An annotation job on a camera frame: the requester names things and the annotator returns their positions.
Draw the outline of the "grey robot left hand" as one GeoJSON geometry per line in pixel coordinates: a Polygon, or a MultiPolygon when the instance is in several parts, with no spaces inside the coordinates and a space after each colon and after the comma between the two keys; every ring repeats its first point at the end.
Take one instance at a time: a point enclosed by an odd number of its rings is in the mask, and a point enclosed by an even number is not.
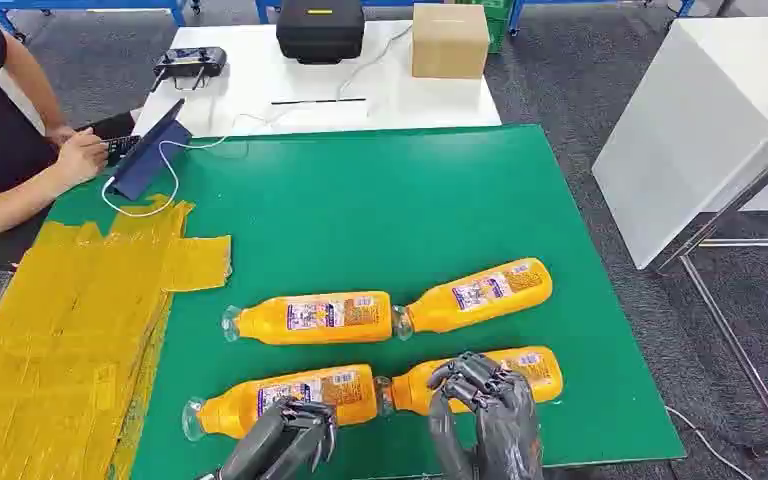
{"type": "Polygon", "coordinates": [[[330,461],[338,432],[333,405],[290,396],[275,400],[238,441],[212,479],[289,479],[330,461]]]}

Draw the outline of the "person's right hand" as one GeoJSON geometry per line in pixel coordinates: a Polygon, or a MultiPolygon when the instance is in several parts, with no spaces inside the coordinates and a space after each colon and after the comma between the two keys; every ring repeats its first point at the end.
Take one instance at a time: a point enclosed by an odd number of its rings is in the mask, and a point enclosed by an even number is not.
{"type": "Polygon", "coordinates": [[[59,193],[95,178],[107,165],[108,146],[92,128],[78,131],[63,143],[50,168],[59,193]]]}

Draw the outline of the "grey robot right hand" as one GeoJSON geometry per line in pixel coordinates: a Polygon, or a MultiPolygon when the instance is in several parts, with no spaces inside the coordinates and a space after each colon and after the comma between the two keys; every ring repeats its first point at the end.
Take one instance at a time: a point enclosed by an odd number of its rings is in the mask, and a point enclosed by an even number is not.
{"type": "Polygon", "coordinates": [[[429,433],[446,479],[542,479],[542,443],[526,378],[489,357],[464,352],[437,367],[427,386],[429,433]],[[477,443],[462,447],[449,401],[475,416],[477,443]]]}

